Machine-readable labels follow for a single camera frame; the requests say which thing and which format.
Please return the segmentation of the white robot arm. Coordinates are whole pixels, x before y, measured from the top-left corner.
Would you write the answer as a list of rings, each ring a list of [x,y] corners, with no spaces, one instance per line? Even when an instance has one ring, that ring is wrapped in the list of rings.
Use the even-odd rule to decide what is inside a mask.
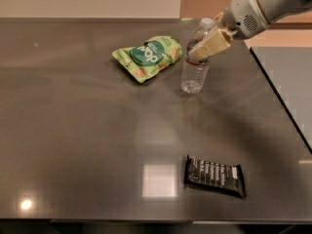
[[[228,49],[234,39],[253,38],[277,20],[311,9],[312,0],[232,0],[189,55],[195,60],[212,57]]]

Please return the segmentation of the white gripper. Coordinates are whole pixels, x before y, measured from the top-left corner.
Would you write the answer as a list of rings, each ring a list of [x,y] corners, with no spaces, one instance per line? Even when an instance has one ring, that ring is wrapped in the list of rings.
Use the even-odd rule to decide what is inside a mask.
[[[258,0],[232,0],[214,20],[237,39],[253,38],[269,27]],[[190,50],[189,56],[194,60],[202,60],[228,49],[233,42],[228,30],[213,28]]]

